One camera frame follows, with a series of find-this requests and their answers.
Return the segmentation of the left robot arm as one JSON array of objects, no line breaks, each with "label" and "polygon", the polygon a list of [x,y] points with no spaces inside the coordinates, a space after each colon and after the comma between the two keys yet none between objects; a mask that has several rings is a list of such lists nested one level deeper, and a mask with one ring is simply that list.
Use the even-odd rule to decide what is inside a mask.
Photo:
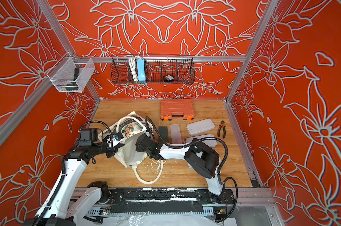
[{"label": "left robot arm", "polygon": [[48,198],[40,210],[25,226],[96,226],[101,219],[87,216],[92,206],[99,202],[113,202],[108,185],[104,181],[92,182],[85,193],[70,204],[71,197],[82,173],[89,162],[95,163],[95,156],[105,154],[107,158],[115,155],[125,144],[120,131],[110,133],[98,141],[97,129],[80,128],[75,145],[61,157],[61,172]]}]

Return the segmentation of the grey pencil case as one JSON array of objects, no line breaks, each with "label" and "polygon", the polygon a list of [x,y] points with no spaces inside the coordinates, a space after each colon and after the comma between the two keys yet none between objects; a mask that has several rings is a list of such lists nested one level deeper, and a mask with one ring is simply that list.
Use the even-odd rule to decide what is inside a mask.
[{"label": "grey pencil case", "polygon": [[215,128],[215,124],[211,119],[204,119],[197,122],[187,124],[186,129],[189,135],[194,136],[207,131],[211,131]]},{"label": "grey pencil case", "polygon": [[[212,135],[212,134],[206,134],[206,135],[188,137],[188,138],[185,140],[185,142],[186,142],[186,143],[191,143],[194,139],[202,139],[202,138],[206,138],[206,137],[214,137],[214,135]],[[217,145],[217,141],[212,140],[212,139],[207,139],[207,140],[203,141],[203,143],[205,143],[206,145],[208,145],[208,146],[211,147],[211,148],[216,147],[216,145]]]}]

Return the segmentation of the translucent plastic pencil box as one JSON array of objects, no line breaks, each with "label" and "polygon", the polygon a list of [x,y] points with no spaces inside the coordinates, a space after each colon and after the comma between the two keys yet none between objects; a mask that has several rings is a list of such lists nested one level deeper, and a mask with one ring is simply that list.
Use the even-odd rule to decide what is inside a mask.
[{"label": "translucent plastic pencil box", "polygon": [[182,144],[183,143],[179,124],[171,124],[170,125],[170,133],[171,133],[172,144]]}]

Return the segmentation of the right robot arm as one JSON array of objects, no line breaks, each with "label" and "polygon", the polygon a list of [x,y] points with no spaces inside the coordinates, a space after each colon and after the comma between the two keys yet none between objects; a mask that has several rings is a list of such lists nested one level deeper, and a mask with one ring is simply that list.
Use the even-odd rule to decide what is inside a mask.
[{"label": "right robot arm", "polygon": [[[186,144],[170,144],[161,136],[150,117],[145,118],[145,123],[146,133],[137,139],[136,151],[146,153],[149,158],[155,160],[176,159],[186,161],[193,170],[206,179],[209,202],[221,202],[224,200],[228,203],[229,200],[233,201],[230,210],[226,207],[224,213],[218,214],[215,218],[216,223],[225,223],[226,219],[233,214],[239,195],[238,185],[233,177],[221,180],[221,169],[228,157],[226,143],[217,137],[205,137],[201,139],[195,138]],[[219,153],[216,150],[204,143],[206,140],[217,141],[224,147],[225,154],[222,160],[220,160]],[[223,192],[229,180],[234,183],[236,194],[228,199],[223,195]]]}]

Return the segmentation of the dark green pencil case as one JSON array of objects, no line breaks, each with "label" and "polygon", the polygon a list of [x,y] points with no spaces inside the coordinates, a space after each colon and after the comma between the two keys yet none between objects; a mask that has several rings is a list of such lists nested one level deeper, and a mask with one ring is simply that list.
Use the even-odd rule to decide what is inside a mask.
[{"label": "dark green pencil case", "polygon": [[160,126],[158,131],[159,131],[159,134],[162,137],[163,141],[165,143],[168,143],[169,142],[168,127],[167,126]]}]

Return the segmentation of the white canvas tote bag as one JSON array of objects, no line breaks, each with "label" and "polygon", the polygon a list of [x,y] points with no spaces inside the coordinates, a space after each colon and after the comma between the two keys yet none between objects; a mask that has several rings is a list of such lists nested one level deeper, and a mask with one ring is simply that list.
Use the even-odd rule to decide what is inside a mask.
[{"label": "white canvas tote bag", "polygon": [[153,132],[154,126],[152,126],[151,123],[146,122],[143,117],[133,111],[109,128],[113,135],[120,132],[125,138],[125,141],[123,142],[125,145],[118,149],[118,152],[115,154],[115,158],[124,167],[132,168],[139,182],[145,185],[155,183],[163,172],[163,161],[160,160],[158,162],[159,173],[154,180],[143,180],[137,172],[137,167],[147,158],[147,154],[145,152],[136,151],[137,139],[143,134],[150,135]]}]

